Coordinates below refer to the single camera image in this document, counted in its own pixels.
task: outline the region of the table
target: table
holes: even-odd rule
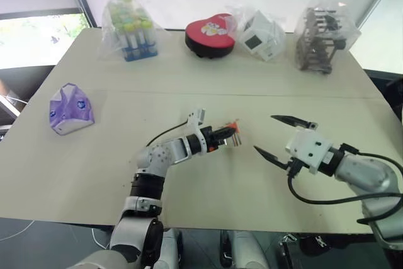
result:
[[[166,226],[370,232],[355,222],[362,216],[359,202],[304,204],[288,191],[284,171],[253,149],[256,144],[287,159],[284,147],[295,129],[270,118],[284,114],[318,122],[335,145],[346,142],[402,162],[402,125],[352,56],[336,55],[334,72],[321,76],[294,69],[286,58],[268,64],[239,49],[223,59],[199,59],[183,36],[172,32],[157,57],[105,62],[97,58],[101,30],[84,30],[1,143],[0,216],[115,224],[135,172],[132,157],[202,106],[205,125],[238,118],[244,144],[170,168],[162,195]],[[48,101],[67,82],[87,93],[96,123],[59,136],[48,126]],[[309,198],[353,194],[344,183],[308,171],[295,188]]]

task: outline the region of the blue base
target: blue base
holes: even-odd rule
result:
[[[135,56],[136,53],[140,51],[140,56]],[[148,57],[153,57],[158,55],[156,45],[141,45],[138,49],[133,49],[132,47],[125,47],[122,49],[123,57],[127,62],[140,60]]]

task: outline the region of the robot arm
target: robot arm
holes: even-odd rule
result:
[[[291,116],[272,117],[291,126],[304,128],[298,130],[286,146],[286,151],[291,155],[287,163],[279,162],[276,156],[255,146],[266,160],[288,171],[288,187],[293,195],[305,203],[316,205],[361,200],[365,218],[357,222],[368,224],[382,247],[403,250],[403,194],[399,191],[394,170],[374,158],[389,161],[403,175],[402,166],[387,157],[362,154],[347,144],[337,149],[330,140],[315,131],[317,124],[314,122]],[[303,167],[308,168],[313,175],[320,172],[346,182],[357,197],[333,201],[312,201],[301,197],[293,189],[292,180]]]
[[[204,155],[218,149],[236,131],[230,127],[216,131],[211,126],[200,129],[204,113],[196,110],[189,114],[187,126],[191,135],[140,151],[130,196],[113,230],[110,250],[97,251],[71,269],[132,269],[154,265],[161,252],[164,228],[157,216],[162,210],[161,195],[168,168],[195,154]]]

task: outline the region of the purple paper bag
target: purple paper bag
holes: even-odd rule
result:
[[[50,100],[49,122],[59,135],[93,124],[93,110],[86,94],[75,84],[63,86]]]

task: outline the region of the red heart-shaped box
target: red heart-shaped box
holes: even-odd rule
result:
[[[225,17],[217,14],[204,20],[190,23],[185,30],[184,41],[199,57],[217,58],[231,53],[235,40],[228,36]]]

